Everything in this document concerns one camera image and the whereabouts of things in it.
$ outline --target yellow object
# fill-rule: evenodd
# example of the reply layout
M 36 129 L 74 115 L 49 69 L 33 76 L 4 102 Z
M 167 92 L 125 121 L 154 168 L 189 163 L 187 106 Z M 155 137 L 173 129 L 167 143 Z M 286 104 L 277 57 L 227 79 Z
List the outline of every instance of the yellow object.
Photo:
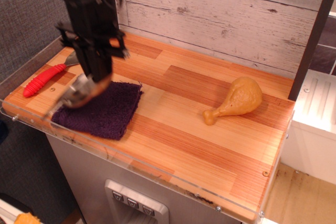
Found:
M 249 77 L 239 77 L 230 86 L 223 104 L 216 110 L 203 112 L 205 124 L 213 125 L 215 118 L 223 115 L 243 115 L 255 110 L 263 95 L 258 83 Z
M 40 220 L 33 216 L 30 212 L 20 214 L 16 217 L 14 224 L 40 224 Z

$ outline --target button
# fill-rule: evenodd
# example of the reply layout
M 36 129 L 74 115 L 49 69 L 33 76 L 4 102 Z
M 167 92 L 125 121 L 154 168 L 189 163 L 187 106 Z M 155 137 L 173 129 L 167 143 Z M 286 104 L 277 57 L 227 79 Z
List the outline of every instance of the button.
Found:
M 120 193 L 117 193 L 116 191 L 112 191 L 112 193 L 113 193 L 113 196 L 116 200 L 124 201 L 124 197 Z
M 127 198 L 127 202 L 128 202 L 128 205 L 130 205 L 131 207 L 136 208 L 136 209 L 139 208 L 139 204 L 135 200 Z
M 147 215 L 154 216 L 154 210 L 152 208 L 149 208 L 147 206 L 142 206 L 143 212 Z

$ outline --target wooden floor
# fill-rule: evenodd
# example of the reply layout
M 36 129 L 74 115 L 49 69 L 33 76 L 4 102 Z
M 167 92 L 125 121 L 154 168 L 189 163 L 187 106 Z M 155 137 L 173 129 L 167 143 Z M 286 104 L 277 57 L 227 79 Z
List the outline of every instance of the wooden floor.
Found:
M 336 185 L 280 164 L 265 217 L 278 224 L 334 224 Z

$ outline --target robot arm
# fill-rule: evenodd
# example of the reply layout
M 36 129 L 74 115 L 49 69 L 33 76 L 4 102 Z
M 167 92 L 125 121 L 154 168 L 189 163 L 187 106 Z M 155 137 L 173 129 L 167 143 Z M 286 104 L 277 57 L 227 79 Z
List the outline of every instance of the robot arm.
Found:
M 76 86 L 78 89 L 85 89 L 86 95 L 81 94 L 75 99 L 74 94 L 63 97 L 62 103 L 77 107 L 83 104 L 82 96 L 98 95 L 109 85 L 112 75 L 111 56 L 126 57 L 128 52 L 123 41 L 124 33 L 118 28 L 114 0 L 64 1 L 71 24 L 59 23 L 57 28 L 61 32 L 62 43 L 75 49 L 79 63 L 91 82 L 84 88 L 83 83 Z M 119 47 L 111 46 L 111 38 L 117 39 Z

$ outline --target red rubber handle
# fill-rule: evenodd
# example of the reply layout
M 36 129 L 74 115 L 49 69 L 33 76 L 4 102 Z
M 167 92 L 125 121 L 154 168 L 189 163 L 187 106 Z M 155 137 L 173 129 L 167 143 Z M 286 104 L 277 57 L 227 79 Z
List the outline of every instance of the red rubber handle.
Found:
M 39 91 L 52 77 L 56 74 L 62 72 L 67 66 L 65 64 L 55 65 L 42 73 L 40 73 L 37 77 L 31 80 L 28 85 L 25 87 L 23 91 L 24 97 L 30 97 Z

